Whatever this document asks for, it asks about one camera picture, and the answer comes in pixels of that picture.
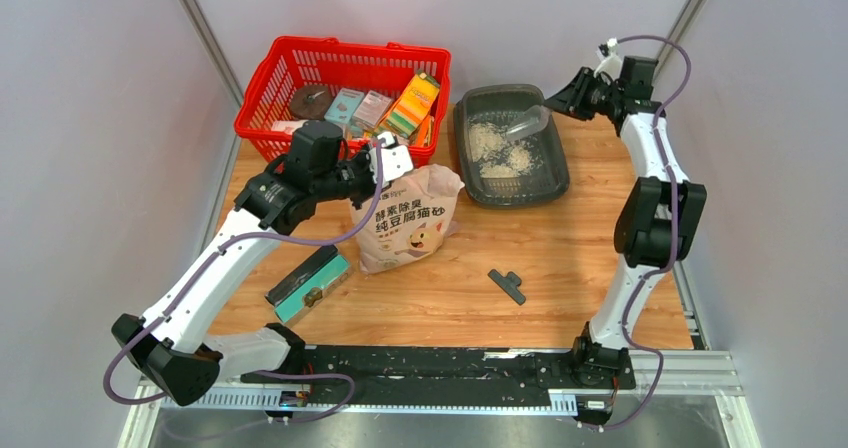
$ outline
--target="gray floor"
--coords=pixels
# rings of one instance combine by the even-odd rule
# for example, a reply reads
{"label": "gray floor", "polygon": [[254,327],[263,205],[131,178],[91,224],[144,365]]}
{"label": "gray floor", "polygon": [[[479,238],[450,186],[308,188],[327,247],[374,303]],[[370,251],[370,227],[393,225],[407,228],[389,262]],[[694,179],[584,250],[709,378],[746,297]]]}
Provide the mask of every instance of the gray floor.
{"label": "gray floor", "polygon": [[[622,418],[636,399],[619,397],[616,416]],[[399,415],[341,413],[303,425],[260,424],[204,442],[179,441],[159,429],[163,419],[174,433],[204,436],[261,421],[260,413],[227,410],[162,410],[151,447],[727,447],[712,397],[655,397],[646,410],[620,430],[591,433],[570,418],[489,415]]]}

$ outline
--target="white wall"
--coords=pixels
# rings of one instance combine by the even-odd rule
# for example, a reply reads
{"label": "white wall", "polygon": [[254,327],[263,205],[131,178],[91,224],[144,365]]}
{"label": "white wall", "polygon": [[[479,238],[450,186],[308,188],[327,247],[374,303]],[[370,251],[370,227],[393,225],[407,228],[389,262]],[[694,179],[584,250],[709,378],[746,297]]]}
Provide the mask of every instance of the white wall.
{"label": "white wall", "polygon": [[274,38],[335,36],[450,50],[453,99],[496,83],[532,83],[553,94],[581,64],[597,63],[594,48],[608,38],[668,33],[685,1],[199,0],[244,87]]}
{"label": "white wall", "polygon": [[[707,206],[689,268],[763,446],[845,446],[848,0],[707,0],[671,141]],[[682,76],[675,60],[659,94]]]}
{"label": "white wall", "polygon": [[0,0],[0,32],[0,444],[115,446],[109,329],[193,258],[234,108],[177,0]]}

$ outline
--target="snack box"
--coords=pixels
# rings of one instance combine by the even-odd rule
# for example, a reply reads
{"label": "snack box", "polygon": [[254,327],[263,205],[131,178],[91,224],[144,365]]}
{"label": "snack box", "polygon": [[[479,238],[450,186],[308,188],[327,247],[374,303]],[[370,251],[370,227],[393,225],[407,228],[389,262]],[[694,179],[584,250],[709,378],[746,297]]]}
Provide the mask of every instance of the snack box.
{"label": "snack box", "polygon": [[439,83],[432,76],[419,71],[406,85],[379,128],[408,138],[430,114],[430,107],[438,95]]}
{"label": "snack box", "polygon": [[392,101],[394,100],[388,96],[381,95],[374,90],[369,91],[351,118],[350,131],[353,136],[359,138],[366,132],[374,132]]}
{"label": "snack box", "polygon": [[324,115],[324,119],[339,125],[342,131],[347,133],[351,118],[363,98],[365,98],[365,93],[361,91],[342,88],[333,100],[333,104],[330,105],[330,109]]}

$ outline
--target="small box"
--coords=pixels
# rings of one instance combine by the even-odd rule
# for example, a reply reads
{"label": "small box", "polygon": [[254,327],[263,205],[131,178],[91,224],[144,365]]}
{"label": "small box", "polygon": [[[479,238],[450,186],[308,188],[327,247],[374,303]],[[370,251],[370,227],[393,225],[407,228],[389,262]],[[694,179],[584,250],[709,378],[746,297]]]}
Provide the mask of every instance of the small box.
{"label": "small box", "polygon": [[392,111],[380,124],[380,128],[409,138],[424,118],[430,114],[430,107],[433,106],[437,96],[439,96],[439,82],[427,73],[419,71],[406,85]]}
{"label": "small box", "polygon": [[386,110],[385,113],[383,113],[383,117],[380,118],[380,122],[377,123],[377,128],[374,129],[374,134],[379,135],[380,133],[382,133],[384,131],[392,131],[389,128],[387,128],[388,124],[386,123],[386,120],[388,120],[389,115],[391,115],[392,112],[395,111],[395,108],[397,108],[398,103],[400,103],[400,98],[395,100],[394,103],[392,103],[392,106],[390,106],[389,109]]}
{"label": "small box", "polygon": [[434,119],[432,116],[424,118],[424,121],[418,127],[418,134],[415,136],[415,142],[412,146],[423,148],[430,144],[430,138],[433,136],[433,123]]}
{"label": "small box", "polygon": [[334,245],[318,248],[289,273],[265,299],[277,318],[291,326],[329,296],[350,275],[350,263]]}
{"label": "small box", "polygon": [[324,115],[324,119],[339,125],[342,131],[347,133],[353,113],[356,112],[363,98],[365,93],[361,91],[342,88]]}
{"label": "small box", "polygon": [[388,96],[374,90],[369,91],[351,118],[350,131],[353,136],[359,138],[366,132],[373,133],[392,101],[394,100]]}

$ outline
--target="cat litter bag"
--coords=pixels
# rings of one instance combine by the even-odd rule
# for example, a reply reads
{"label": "cat litter bag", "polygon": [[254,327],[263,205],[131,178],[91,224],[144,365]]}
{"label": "cat litter bag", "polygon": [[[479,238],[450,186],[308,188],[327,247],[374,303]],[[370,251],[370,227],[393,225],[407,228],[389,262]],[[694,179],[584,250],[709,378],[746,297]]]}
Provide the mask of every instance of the cat litter bag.
{"label": "cat litter bag", "polygon": [[[453,213],[459,190],[465,186],[449,168],[427,165],[395,180],[385,190],[374,216],[359,233],[359,267],[379,273],[420,260],[439,249],[456,231]],[[351,207],[353,223],[368,209]]]}

